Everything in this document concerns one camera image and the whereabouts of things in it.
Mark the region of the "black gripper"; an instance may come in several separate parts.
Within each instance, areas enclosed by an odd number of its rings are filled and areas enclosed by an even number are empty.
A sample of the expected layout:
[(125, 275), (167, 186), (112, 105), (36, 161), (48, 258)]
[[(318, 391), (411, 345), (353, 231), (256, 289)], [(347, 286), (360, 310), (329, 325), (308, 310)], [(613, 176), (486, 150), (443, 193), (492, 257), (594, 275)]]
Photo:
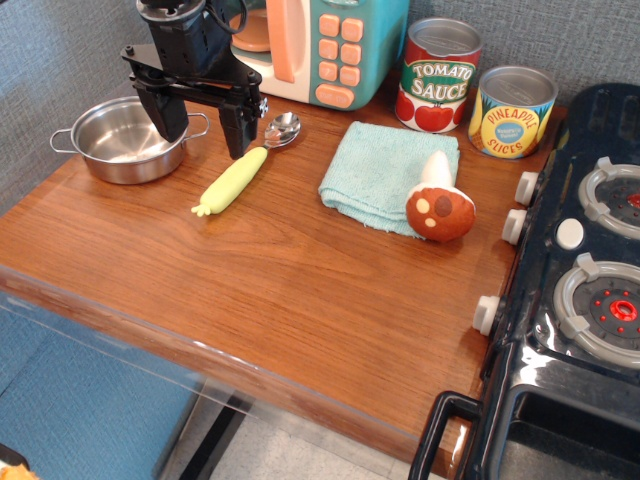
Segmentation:
[[(127, 46), (122, 56), (133, 86), (159, 134), (176, 141), (188, 127), (184, 99), (218, 107), (229, 155), (241, 158), (268, 111), (261, 75), (231, 51), (248, 24), (245, 1), (138, 1), (153, 43)], [(232, 104), (232, 94), (239, 104)]]

